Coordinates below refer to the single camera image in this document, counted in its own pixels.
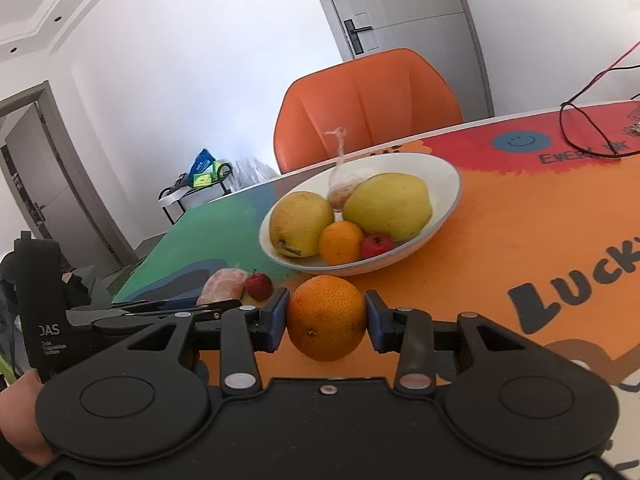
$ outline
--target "orange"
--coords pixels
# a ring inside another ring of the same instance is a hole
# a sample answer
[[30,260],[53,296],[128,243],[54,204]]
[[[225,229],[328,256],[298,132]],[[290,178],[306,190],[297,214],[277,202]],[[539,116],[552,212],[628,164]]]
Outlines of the orange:
[[324,228],[318,241],[318,250],[329,265],[352,264],[360,259],[363,240],[362,229],[342,220]]
[[293,345],[316,361],[337,361],[353,352],[367,328],[360,291],[335,276],[315,276],[291,295],[287,330]]

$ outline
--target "human hand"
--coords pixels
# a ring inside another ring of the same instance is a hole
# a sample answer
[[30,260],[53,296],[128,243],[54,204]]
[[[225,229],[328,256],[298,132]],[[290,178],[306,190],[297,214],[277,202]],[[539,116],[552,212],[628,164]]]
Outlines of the human hand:
[[35,370],[29,370],[0,392],[0,433],[25,459],[45,465],[53,459],[36,424],[36,398],[42,389]]

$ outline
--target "plastic bag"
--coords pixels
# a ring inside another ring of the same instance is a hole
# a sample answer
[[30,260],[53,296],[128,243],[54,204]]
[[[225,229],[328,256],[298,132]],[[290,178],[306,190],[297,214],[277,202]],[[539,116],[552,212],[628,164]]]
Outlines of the plastic bag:
[[196,305],[215,301],[239,300],[249,273],[242,269],[220,269],[213,273],[202,287]]
[[238,191],[254,184],[261,184],[280,176],[271,166],[267,166],[255,157],[236,160],[235,162],[230,162],[230,164],[234,169],[233,174],[229,175],[227,179],[231,191]]
[[209,153],[208,150],[202,150],[196,159],[193,161],[193,165],[189,170],[189,185],[193,186],[193,177],[198,173],[204,173],[209,166],[212,166],[216,159]]
[[335,136],[338,140],[338,162],[329,175],[329,193],[327,201],[334,208],[334,211],[342,211],[344,203],[351,196],[356,188],[365,180],[371,178],[374,172],[371,170],[345,170],[344,169],[344,137],[347,130],[338,128],[332,132],[325,132],[325,135]]

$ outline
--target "red painted area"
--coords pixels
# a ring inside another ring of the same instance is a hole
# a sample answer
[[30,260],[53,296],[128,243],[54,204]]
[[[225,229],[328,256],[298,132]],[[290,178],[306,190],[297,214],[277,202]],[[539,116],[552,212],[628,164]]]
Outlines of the red painted area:
[[[640,138],[628,131],[630,126],[640,121],[640,103],[597,105],[586,107],[584,110],[620,149],[620,153],[640,150]],[[567,110],[564,114],[564,124],[567,136],[575,144],[590,148],[594,152],[610,153],[604,146],[606,141],[577,111]],[[492,146],[495,137],[517,131],[539,132],[548,136],[552,143],[548,148],[533,153],[509,153]],[[577,153],[562,139],[557,112],[476,126],[462,130],[459,134],[452,132],[423,139],[422,142],[433,150],[433,155],[467,170],[559,173],[584,165],[617,163],[615,159],[589,158]]]

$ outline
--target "metal rivet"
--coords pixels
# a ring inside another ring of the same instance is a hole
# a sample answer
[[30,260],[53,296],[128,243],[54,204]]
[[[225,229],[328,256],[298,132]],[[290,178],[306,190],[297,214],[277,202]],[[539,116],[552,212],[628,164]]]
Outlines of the metal rivet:
[[231,374],[225,377],[226,386],[233,388],[234,390],[245,390],[247,388],[251,388],[256,382],[257,381],[254,376],[251,374],[245,374],[244,372]]
[[323,395],[335,395],[338,393],[338,388],[333,386],[332,384],[323,384],[320,386],[320,393]]
[[431,378],[425,374],[407,374],[400,377],[400,385],[407,390],[423,390],[431,386]]

